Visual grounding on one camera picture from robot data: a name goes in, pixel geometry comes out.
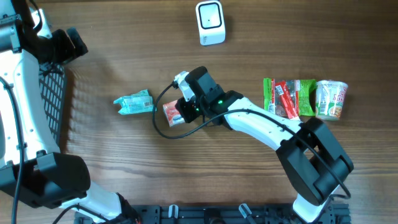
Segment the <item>red small box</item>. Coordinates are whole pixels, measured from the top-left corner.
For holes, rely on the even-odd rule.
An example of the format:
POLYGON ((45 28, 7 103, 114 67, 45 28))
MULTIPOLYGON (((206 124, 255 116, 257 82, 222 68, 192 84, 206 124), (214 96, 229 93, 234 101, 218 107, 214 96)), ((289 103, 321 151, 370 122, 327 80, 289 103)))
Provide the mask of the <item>red small box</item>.
POLYGON ((176 108, 176 104, 177 100, 163 104, 162 106, 170 127, 185 123, 185 120, 176 108))

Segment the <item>teal tissue pack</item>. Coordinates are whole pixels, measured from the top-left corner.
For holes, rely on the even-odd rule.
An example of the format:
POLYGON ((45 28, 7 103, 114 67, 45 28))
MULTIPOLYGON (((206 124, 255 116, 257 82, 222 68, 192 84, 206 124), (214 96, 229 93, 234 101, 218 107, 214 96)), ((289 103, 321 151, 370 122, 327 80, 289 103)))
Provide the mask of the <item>teal tissue pack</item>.
POLYGON ((121 96, 113 101, 114 105, 120 105, 118 111, 121 115, 139 114, 153 112, 153 97, 150 96, 148 89, 128 96, 121 96))

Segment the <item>red snack stick packet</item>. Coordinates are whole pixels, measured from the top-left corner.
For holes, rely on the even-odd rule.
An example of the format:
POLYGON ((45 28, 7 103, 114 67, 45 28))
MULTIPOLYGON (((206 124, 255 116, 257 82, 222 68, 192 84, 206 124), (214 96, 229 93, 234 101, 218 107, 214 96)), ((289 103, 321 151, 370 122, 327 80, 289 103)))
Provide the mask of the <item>red snack stick packet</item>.
POLYGON ((277 115, 296 121, 300 120, 295 103, 285 81, 280 81, 275 84, 275 100, 275 112, 277 115))

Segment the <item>green gummy candy bag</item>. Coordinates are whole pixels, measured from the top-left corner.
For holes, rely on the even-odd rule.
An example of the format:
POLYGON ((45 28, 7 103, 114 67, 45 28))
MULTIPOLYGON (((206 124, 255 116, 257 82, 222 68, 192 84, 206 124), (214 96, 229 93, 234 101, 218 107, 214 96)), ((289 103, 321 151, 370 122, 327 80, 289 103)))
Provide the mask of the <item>green gummy candy bag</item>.
POLYGON ((310 103, 310 95, 315 91, 315 80, 263 79, 264 109, 272 114, 276 114, 275 84, 280 81, 286 82, 298 115, 314 116, 315 112, 310 103))

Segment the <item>instant noodle cup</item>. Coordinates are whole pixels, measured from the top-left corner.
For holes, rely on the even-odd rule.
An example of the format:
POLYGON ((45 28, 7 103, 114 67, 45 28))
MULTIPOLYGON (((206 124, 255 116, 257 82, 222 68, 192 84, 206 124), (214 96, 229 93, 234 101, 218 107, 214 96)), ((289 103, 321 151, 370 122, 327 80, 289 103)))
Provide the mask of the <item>instant noodle cup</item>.
POLYGON ((341 117, 348 85, 344 82, 321 80, 316 82, 315 116, 337 121, 341 117))

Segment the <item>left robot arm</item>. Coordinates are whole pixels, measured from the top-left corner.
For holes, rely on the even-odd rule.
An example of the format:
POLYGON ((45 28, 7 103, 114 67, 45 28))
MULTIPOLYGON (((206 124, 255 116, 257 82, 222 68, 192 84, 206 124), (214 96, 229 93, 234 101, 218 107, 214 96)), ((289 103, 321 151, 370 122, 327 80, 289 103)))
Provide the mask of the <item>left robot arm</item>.
POLYGON ((33 1, 1 2, 1 190, 17 208, 75 210, 94 223, 140 223, 120 194, 94 183, 58 145, 64 65, 88 49, 77 30, 51 31, 33 1))

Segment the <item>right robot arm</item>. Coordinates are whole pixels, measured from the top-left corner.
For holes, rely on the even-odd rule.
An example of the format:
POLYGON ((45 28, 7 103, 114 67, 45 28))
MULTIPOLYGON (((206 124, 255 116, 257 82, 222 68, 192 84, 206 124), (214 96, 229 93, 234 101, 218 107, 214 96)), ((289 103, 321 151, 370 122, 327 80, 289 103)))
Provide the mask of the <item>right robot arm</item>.
POLYGON ((303 123, 272 114, 236 91, 224 91, 206 67, 179 73, 172 86, 182 92, 176 107, 185 122, 204 116, 216 126, 245 133, 275 151, 297 191, 292 210, 303 222, 320 218, 354 169, 323 121, 311 118, 303 123))

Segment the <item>white barcode scanner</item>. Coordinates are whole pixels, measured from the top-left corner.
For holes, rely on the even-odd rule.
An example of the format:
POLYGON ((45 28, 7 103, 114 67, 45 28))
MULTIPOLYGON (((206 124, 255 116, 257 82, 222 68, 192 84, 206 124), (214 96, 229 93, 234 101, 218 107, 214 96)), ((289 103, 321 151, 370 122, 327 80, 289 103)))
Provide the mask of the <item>white barcode scanner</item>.
POLYGON ((202 1, 195 7, 200 43, 203 46, 225 41, 226 27, 220 1, 202 1))

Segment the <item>grey plastic basket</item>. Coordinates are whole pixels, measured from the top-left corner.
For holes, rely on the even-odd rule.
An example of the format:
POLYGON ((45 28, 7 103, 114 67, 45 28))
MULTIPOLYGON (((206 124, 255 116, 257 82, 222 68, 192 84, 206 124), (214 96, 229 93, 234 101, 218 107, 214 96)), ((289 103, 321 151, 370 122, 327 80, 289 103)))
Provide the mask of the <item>grey plastic basket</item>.
POLYGON ((59 145, 67 89, 67 76, 64 67, 56 63, 40 64, 39 89, 50 132, 59 145))

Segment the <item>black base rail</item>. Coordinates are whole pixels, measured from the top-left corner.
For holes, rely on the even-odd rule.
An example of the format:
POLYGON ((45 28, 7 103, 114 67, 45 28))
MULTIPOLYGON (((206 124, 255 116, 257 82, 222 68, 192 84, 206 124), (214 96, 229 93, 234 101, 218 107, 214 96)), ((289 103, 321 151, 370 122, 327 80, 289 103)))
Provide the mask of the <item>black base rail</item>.
MULTIPOLYGON (((288 203, 265 204, 251 206, 241 204, 238 206, 215 207, 179 207, 171 205, 135 205, 133 209, 138 212, 144 224, 176 224, 176 223, 306 223, 299 218, 288 203)), ((75 213, 74 223, 94 223, 83 214, 75 213)), ((329 203, 315 221, 310 223, 321 224, 350 224, 352 223, 348 204, 329 203)))

